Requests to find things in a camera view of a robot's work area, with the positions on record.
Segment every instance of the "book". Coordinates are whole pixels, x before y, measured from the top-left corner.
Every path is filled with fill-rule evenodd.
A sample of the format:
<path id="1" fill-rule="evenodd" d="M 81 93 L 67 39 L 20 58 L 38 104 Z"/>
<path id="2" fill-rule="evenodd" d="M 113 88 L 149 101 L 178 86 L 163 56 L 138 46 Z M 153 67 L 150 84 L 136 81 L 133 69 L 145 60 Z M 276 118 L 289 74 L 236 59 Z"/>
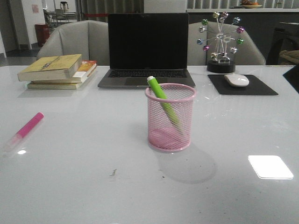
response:
<path id="1" fill-rule="evenodd" d="M 56 80 L 37 80 L 31 82 L 35 84 L 83 83 L 86 79 L 88 79 L 88 77 L 96 67 L 97 61 L 82 60 L 81 66 L 71 78 Z"/>
<path id="2" fill-rule="evenodd" d="M 80 83 L 34 83 L 31 81 L 29 84 L 27 84 L 27 88 L 39 90 L 76 90 L 83 83 L 85 83 L 86 80 L 89 79 L 94 72 L 95 69 L 89 74 L 89 76 L 87 76 L 86 79 L 82 80 L 82 82 Z"/>
<path id="3" fill-rule="evenodd" d="M 82 64 L 82 55 L 41 57 L 18 73 L 19 81 L 71 78 Z"/>

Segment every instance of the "green highlighter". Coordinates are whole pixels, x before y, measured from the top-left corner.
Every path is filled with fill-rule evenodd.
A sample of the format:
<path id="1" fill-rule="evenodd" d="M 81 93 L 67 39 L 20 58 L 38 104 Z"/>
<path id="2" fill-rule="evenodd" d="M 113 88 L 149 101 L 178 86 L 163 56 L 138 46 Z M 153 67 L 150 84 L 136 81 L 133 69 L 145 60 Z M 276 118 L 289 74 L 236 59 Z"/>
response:
<path id="1" fill-rule="evenodd" d="M 166 94 L 162 90 L 161 86 L 155 79 L 155 77 L 150 76 L 148 77 L 148 84 L 153 90 L 155 96 L 160 99 L 167 99 Z M 180 132 L 180 134 L 183 134 L 182 127 L 180 124 L 180 121 L 178 119 L 178 116 L 176 115 L 175 111 L 173 110 L 171 104 L 169 103 L 161 103 L 161 106 L 163 107 L 164 111 L 167 114 L 168 119 L 170 120 L 171 124 L 175 126 L 175 128 Z"/>

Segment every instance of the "black base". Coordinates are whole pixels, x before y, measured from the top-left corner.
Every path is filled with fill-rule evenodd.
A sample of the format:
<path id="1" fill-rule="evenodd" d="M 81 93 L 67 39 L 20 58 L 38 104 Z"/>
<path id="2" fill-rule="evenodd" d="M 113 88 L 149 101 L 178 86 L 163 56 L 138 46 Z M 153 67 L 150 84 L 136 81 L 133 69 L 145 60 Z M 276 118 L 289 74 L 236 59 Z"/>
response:
<path id="1" fill-rule="evenodd" d="M 207 70 L 216 73 L 232 73 L 235 71 L 235 63 L 230 61 L 228 63 L 218 63 L 216 61 L 207 62 Z"/>

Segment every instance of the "ferris wheel ornament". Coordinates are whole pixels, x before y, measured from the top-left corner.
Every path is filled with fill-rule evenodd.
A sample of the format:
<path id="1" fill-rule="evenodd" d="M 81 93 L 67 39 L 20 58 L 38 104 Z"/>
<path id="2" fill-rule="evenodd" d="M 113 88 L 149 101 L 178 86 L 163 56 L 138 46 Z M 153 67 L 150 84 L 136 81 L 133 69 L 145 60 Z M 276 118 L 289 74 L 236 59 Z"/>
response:
<path id="1" fill-rule="evenodd" d="M 235 17 L 233 23 L 228 27 L 229 30 L 225 30 L 223 27 L 224 21 L 228 18 L 227 12 L 214 12 L 213 17 L 217 20 L 218 30 L 215 33 L 215 37 L 210 39 L 198 39 L 197 44 L 203 45 L 203 51 L 208 52 L 214 46 L 214 50 L 211 53 L 211 60 L 207 63 L 207 70 L 217 73 L 231 73 L 235 71 L 235 63 L 228 57 L 228 50 L 231 54 L 235 54 L 238 51 L 238 45 L 243 44 L 244 40 L 242 38 L 233 38 L 233 33 L 241 34 L 244 32 L 244 27 L 237 27 L 235 30 L 231 30 L 232 25 L 238 24 L 241 19 Z M 199 27 L 199 32 L 207 32 L 206 26 L 208 25 L 208 20 L 203 19 L 201 21 L 202 26 Z"/>

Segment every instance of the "pen holder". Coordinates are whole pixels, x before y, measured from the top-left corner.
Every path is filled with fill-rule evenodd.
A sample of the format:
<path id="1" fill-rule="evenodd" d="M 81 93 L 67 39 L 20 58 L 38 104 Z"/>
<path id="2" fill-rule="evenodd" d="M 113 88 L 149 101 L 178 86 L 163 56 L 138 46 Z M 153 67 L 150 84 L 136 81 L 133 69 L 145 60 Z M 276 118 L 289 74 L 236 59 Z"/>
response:
<path id="1" fill-rule="evenodd" d="M 196 90 L 183 84 L 160 84 L 167 99 L 157 98 L 150 87 L 148 98 L 148 140 L 156 149 L 174 152 L 191 143 L 191 120 Z"/>

